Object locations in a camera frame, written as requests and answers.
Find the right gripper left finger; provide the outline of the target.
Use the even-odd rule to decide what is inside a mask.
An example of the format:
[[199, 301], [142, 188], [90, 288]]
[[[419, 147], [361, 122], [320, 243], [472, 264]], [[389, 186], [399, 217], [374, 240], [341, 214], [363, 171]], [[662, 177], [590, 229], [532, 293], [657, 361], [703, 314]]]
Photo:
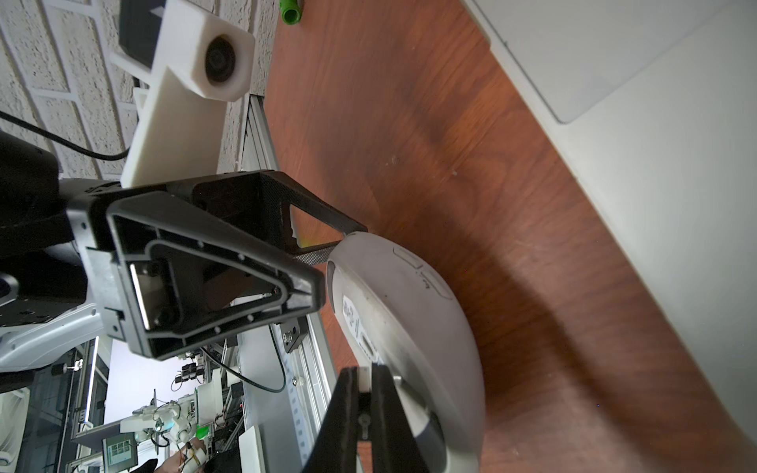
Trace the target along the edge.
[[303, 473], [357, 472], [359, 369], [343, 369]]

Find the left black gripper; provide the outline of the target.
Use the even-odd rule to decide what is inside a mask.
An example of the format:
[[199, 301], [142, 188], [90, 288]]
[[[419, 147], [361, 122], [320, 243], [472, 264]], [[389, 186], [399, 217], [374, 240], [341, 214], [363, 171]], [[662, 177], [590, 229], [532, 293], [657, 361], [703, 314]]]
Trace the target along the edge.
[[106, 335], [136, 355], [169, 360], [325, 303], [315, 268], [177, 198], [176, 181], [64, 190]]

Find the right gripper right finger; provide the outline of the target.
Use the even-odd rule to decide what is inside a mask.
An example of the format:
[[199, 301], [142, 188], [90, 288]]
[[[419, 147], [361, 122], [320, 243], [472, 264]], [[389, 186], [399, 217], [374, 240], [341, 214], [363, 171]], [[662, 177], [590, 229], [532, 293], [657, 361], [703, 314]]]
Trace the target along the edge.
[[374, 472], [425, 472], [430, 469], [415, 441], [388, 367], [371, 368], [370, 441]]

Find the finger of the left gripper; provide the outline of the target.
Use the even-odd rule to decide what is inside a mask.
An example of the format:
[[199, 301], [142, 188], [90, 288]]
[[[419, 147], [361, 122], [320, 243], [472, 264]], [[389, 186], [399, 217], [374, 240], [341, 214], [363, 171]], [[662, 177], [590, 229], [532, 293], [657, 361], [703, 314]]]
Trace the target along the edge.
[[281, 171], [243, 171], [172, 181], [168, 191], [310, 266], [325, 263], [337, 242], [301, 246], [292, 223], [294, 208], [343, 236], [367, 230]]

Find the white wireless mouse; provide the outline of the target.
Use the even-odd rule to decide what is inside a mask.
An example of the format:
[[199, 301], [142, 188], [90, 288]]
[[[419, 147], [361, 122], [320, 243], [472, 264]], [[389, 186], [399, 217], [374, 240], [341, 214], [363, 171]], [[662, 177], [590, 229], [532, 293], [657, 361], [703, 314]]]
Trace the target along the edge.
[[444, 278], [399, 244], [356, 232], [327, 261], [331, 307], [361, 366], [388, 367], [433, 472], [477, 472], [485, 432], [482, 365]]

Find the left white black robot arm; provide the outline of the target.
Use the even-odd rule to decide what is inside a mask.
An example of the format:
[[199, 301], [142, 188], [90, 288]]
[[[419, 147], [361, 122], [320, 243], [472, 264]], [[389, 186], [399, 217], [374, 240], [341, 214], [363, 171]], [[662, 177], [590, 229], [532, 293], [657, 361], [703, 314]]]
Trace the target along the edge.
[[315, 313], [332, 244], [300, 246], [293, 209], [362, 230], [281, 171], [125, 188], [61, 179], [51, 153], [3, 134], [2, 390], [101, 335], [165, 361]]

